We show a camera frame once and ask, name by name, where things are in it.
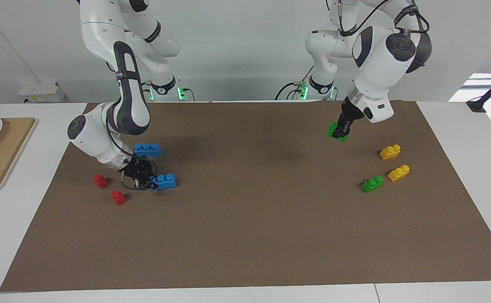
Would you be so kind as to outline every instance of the green lego brick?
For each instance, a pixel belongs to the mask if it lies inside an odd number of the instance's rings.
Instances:
[[[375,178],[365,182],[361,188],[363,188],[364,192],[371,192],[372,190],[382,186],[382,184],[384,184],[384,179],[381,176],[376,176]]]
[[[334,132],[336,131],[338,125],[339,124],[337,122],[332,123],[330,125],[330,129],[328,129],[328,134],[326,136],[328,138],[330,138],[330,139],[334,139],[334,140],[338,140],[338,141],[341,141],[341,142],[345,142],[348,139],[348,136],[344,136],[342,138],[334,138],[334,137],[332,137],[334,135]]]

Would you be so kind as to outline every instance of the green indicator light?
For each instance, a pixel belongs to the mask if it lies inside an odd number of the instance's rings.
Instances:
[[[180,101],[186,99],[186,94],[184,94],[184,90],[182,88],[178,88],[178,98],[180,98]]]
[[[302,88],[302,92],[300,93],[301,100],[305,100],[307,98],[307,92],[309,92],[309,88],[307,86],[304,86]]]

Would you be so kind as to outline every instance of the blue lego brick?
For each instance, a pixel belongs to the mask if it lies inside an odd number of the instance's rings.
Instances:
[[[165,176],[158,175],[156,178],[152,178],[152,182],[157,184],[157,190],[164,190],[176,187],[176,176],[173,174],[167,174]]]
[[[161,157],[162,154],[161,146],[157,144],[135,144],[135,154],[139,157]]]

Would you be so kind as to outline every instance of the yellow lego brick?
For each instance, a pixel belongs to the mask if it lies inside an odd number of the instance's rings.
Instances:
[[[392,182],[395,182],[403,177],[405,177],[409,172],[410,172],[411,168],[408,167],[408,165],[403,165],[401,167],[398,167],[394,170],[392,170],[392,172],[388,175],[388,178],[390,178],[390,180],[392,180]]]
[[[394,146],[388,146],[385,149],[383,149],[380,152],[380,157],[382,157],[382,160],[387,160],[397,157],[399,153],[401,153],[401,146],[396,144]]]

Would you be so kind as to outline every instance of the wooden cutting board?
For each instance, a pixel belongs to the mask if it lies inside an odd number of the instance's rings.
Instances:
[[[36,124],[36,119],[31,117],[5,118],[2,121],[3,128],[0,131],[0,189]]]

